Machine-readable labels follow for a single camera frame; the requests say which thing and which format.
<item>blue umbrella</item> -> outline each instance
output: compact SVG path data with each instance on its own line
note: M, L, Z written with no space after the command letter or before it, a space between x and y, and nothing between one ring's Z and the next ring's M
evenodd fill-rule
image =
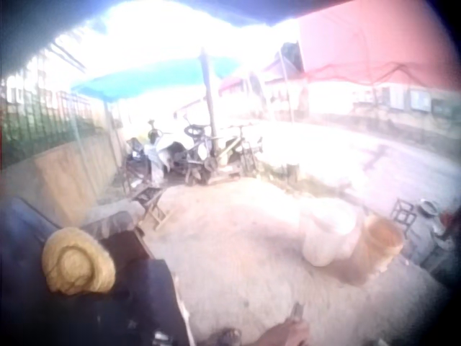
M237 60L210 57L219 78L231 75L239 66ZM80 83L72 91L108 102L136 97L144 92L168 87L203 85L203 72L198 58L169 60L107 74Z

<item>dirt ground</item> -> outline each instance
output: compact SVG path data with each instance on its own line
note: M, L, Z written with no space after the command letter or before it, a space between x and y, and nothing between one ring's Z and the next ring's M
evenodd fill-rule
M299 301L311 346L415 340L423 316L443 306L445 288L402 257L361 287L310 266L301 254L299 203L249 178L166 191L161 206L174 214L160 231L145 229L145 240L179 276L195 339L231 326L252 342Z

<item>sky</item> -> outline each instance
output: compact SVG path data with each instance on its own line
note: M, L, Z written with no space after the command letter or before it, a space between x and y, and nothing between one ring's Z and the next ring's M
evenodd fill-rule
M276 27L238 28L187 6L162 0L122 3L108 11L108 45L122 68L171 58L198 56L204 45L209 54L232 56L246 66L269 63L284 42L296 42L295 20Z

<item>hand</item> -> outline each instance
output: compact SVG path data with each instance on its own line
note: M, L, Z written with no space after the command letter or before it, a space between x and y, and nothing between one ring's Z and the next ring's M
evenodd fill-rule
M300 346L307 342L309 326L306 321L287 321L266 331L254 346Z

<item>straw hat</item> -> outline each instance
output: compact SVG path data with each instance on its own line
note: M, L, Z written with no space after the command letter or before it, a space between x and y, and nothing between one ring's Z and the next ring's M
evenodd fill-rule
M109 253L96 239L74 227L60 229L46 241L42 268L52 292L105 293L115 282Z

